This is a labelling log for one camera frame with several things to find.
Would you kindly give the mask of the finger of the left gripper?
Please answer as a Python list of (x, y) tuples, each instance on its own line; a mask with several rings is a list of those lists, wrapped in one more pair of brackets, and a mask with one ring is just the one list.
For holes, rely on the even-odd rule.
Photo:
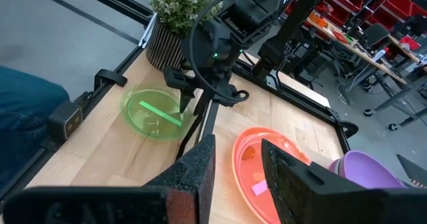
[(195, 116), (203, 114), (206, 107), (209, 105), (210, 99), (211, 93), (209, 91), (204, 91), (195, 106), (193, 114)]
[(180, 101), (179, 101), (179, 112), (183, 113), (189, 102), (194, 98), (194, 90), (193, 89), (182, 89), (180, 91)]

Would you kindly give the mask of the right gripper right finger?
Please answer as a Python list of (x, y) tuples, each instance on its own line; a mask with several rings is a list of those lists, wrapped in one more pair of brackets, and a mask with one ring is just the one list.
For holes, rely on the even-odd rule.
[(367, 189), (264, 139), (262, 163), (281, 223), (425, 223), (426, 190)]

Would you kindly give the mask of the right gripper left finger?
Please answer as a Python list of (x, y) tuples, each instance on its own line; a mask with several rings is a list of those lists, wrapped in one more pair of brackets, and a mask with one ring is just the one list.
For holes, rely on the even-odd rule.
[(4, 223), (207, 223), (216, 138), (205, 136), (141, 187), (32, 187), (5, 203)]

